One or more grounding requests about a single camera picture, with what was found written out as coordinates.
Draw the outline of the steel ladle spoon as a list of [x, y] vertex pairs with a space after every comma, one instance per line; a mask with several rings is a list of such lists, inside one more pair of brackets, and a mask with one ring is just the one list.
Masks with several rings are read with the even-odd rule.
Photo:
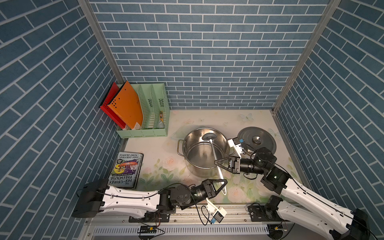
[[[206, 141], [206, 142], [209, 142], [209, 143], [210, 143], [215, 161], [218, 160], [218, 158], [217, 158], [217, 154], [216, 154], [216, 150], [215, 150], [215, 146], [214, 146], [214, 140], [215, 140], [216, 138], [217, 138], [217, 135], [214, 134], [214, 133], [206, 133], [206, 134], [204, 134], [204, 135], [202, 136], [202, 140], [203, 140], [203, 141]], [[220, 168], [219, 166], [216, 166], [216, 167], [217, 167], [217, 170], [218, 170], [218, 174], [219, 174], [220, 179], [224, 179], [224, 176], [223, 176], [223, 173], [222, 173], [221, 168]]]

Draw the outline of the steel pot lid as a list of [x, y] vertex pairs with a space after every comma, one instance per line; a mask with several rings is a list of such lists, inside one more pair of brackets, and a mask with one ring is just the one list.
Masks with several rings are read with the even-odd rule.
[[242, 140], [243, 151], [247, 155], [260, 148], [267, 148], [273, 154], [277, 150], [274, 137], [266, 130], [258, 127], [246, 127], [238, 133], [239, 141]]

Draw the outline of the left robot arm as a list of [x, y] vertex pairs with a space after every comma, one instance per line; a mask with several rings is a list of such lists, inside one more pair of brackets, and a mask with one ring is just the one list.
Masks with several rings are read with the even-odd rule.
[[227, 185], [225, 179], [206, 179], [198, 186], [171, 184], [159, 191], [133, 191], [109, 185], [101, 179], [84, 185], [73, 218], [89, 219], [100, 214], [128, 215], [142, 219], [147, 213], [173, 214], [216, 197]]

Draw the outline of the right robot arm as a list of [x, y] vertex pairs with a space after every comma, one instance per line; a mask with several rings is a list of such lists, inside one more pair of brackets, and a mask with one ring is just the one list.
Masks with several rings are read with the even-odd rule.
[[275, 195], [265, 204], [270, 218], [305, 227], [328, 240], [368, 240], [373, 236], [368, 215], [342, 207], [299, 184], [267, 148], [256, 150], [250, 158], [230, 156], [215, 160], [215, 165], [232, 174], [262, 175], [262, 184]]

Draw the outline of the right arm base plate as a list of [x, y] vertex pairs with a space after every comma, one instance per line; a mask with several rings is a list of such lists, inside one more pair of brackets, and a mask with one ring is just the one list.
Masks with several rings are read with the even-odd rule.
[[265, 206], [250, 205], [248, 213], [252, 222], [284, 222], [275, 209]]

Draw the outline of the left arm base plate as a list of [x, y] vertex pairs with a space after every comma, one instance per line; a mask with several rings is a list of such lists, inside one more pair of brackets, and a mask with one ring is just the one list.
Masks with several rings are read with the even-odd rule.
[[157, 205], [154, 208], [133, 208], [128, 210], [128, 215], [137, 222], [151, 223], [155, 220], [169, 220], [169, 215], [175, 213], [175, 207]]

